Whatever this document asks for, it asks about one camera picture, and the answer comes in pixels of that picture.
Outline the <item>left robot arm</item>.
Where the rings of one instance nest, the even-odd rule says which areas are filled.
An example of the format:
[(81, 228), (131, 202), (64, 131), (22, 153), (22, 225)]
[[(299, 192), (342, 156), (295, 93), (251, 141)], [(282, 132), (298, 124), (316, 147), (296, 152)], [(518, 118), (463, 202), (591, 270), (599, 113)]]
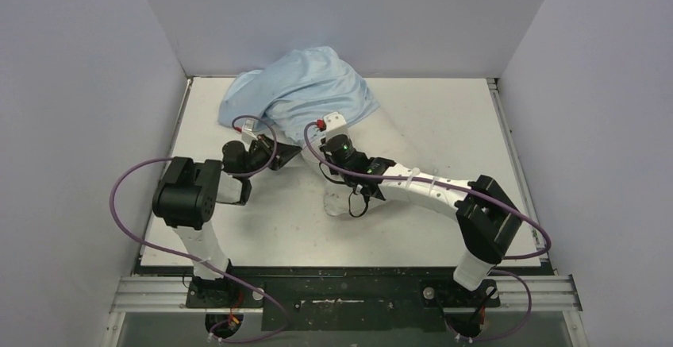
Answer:
[(254, 137), (249, 145), (229, 141), (220, 160), (195, 162), (174, 157), (161, 178), (152, 200), (152, 212), (162, 218), (194, 257), (193, 276), (204, 283), (206, 297), (218, 307), (227, 307), (237, 298), (237, 285), (225, 278), (230, 259), (215, 234), (211, 218), (216, 205), (243, 206), (252, 193), (253, 172), (278, 171), (302, 148), (276, 142), (266, 135)]

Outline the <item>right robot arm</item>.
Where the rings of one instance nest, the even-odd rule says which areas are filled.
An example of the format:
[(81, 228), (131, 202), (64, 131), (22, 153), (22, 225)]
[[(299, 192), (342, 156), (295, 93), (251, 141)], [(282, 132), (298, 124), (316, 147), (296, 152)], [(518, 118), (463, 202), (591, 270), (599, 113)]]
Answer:
[(331, 173), (365, 202), (406, 202), (454, 219), (466, 250), (448, 285), (450, 297), (467, 306), (480, 296), (480, 285), (504, 260), (522, 223), (493, 178), (480, 175), (468, 181), (431, 176), (387, 158), (369, 157), (344, 134), (322, 141), (319, 149)]

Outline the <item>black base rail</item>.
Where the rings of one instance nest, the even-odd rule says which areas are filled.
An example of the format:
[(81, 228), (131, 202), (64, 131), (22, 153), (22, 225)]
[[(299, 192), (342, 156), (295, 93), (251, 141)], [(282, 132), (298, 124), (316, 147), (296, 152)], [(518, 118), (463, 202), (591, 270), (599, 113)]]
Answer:
[(455, 330), (483, 335), (491, 315), (543, 311), (551, 277), (523, 268), (489, 275), (474, 290), (452, 268), (237, 268), (237, 281), (132, 277), (120, 285), (123, 310), (189, 312), (216, 339), (275, 331)]

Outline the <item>light blue pillowcase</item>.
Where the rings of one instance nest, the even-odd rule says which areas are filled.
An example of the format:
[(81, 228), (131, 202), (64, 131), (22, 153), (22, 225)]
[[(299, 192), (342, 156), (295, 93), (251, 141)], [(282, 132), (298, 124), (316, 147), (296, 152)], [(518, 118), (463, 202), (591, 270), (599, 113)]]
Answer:
[(305, 145), (305, 126), (332, 112), (355, 125), (379, 103), (351, 65), (327, 46), (293, 50), (264, 69), (238, 75), (221, 100), (217, 122), (253, 115), (277, 125), (296, 145)]

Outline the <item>white pillow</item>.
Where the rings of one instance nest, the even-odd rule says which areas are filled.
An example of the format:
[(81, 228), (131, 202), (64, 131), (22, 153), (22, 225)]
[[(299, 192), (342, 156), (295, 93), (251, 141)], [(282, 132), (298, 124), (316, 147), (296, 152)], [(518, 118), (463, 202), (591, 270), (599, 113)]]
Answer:
[[(392, 122), (391, 117), (381, 108), (355, 124), (347, 125), (355, 148), (369, 157), (385, 157), (408, 168), (419, 168), (425, 173), (435, 173), (429, 157), (424, 156)], [(325, 182), (323, 195), (324, 212), (332, 217), (348, 216), (348, 196), (351, 190), (342, 185)]]

